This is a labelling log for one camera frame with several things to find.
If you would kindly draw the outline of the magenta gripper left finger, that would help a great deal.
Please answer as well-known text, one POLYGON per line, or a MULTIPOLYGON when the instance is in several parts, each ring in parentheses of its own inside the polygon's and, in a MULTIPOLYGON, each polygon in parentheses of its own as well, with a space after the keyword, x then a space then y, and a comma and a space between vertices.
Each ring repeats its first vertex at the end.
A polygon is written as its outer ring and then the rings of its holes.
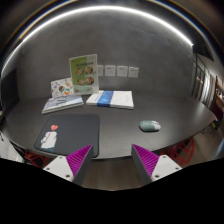
POLYGON ((88 145, 68 156, 58 156, 44 170, 81 186, 93 157, 93 146, 88 145))

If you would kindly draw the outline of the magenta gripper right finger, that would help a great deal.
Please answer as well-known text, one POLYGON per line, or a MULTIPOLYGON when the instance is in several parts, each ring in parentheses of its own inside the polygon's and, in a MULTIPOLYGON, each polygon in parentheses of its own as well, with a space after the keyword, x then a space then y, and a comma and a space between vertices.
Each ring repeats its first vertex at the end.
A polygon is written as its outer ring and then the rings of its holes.
POLYGON ((144 185, 181 170, 169 156, 158 156, 136 144, 132 145, 131 155, 144 185))

